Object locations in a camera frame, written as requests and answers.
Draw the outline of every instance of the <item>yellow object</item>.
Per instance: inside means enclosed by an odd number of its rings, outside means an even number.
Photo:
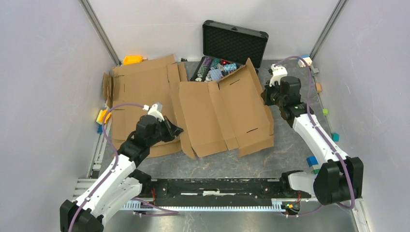
[[[146,58],[144,58],[142,56],[125,56],[122,63],[124,65],[135,64],[135,63],[139,63],[139,62],[143,61],[144,59],[146,59]]]
[[[107,114],[107,111],[108,110],[100,110],[100,113],[98,114],[98,116],[97,116],[97,120],[96,120],[96,122],[98,123],[98,124],[100,124],[100,125],[102,125],[103,124],[103,119],[104,119],[104,116],[105,116],[105,114]],[[108,120],[110,119],[110,117],[111,117],[111,112],[108,114],[108,116],[105,118],[105,122],[104,123],[107,123],[108,122]]]

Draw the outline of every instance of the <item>flattened cardboard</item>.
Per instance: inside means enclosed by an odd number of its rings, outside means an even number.
[[[185,153],[193,149],[203,157],[239,148],[241,157],[274,145],[272,114],[250,59],[219,84],[180,82],[177,91],[172,96],[174,105],[180,103],[174,109],[185,130]]]
[[[104,97],[111,106],[121,103],[138,103],[152,105],[160,102],[163,105],[162,114],[176,123],[171,98],[171,86],[175,88],[180,82],[179,73],[173,55],[144,61],[132,65],[113,68],[113,75],[104,75]],[[135,130],[135,126],[142,115],[146,115],[139,107],[122,106],[112,112],[112,138],[115,147],[127,139]],[[181,151],[179,137],[168,143],[155,144],[148,157],[158,157]]]

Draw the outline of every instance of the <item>white wall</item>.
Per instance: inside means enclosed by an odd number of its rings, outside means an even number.
[[[339,145],[365,165],[375,232],[410,231],[410,3],[349,1],[317,58]]]
[[[0,231],[59,231],[114,64],[76,0],[0,3]]]
[[[89,0],[120,59],[199,60],[202,23],[266,31],[264,58],[309,54],[337,0]]]

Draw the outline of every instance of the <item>wooden block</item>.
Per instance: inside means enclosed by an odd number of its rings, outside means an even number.
[[[321,93],[321,92],[322,92],[322,86],[321,86],[321,84],[316,83],[316,91],[317,91],[318,93]]]

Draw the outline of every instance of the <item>case lid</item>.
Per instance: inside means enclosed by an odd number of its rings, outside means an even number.
[[[261,66],[269,35],[263,31],[207,20],[202,24],[203,53],[206,56],[245,64],[250,58],[255,68]]]

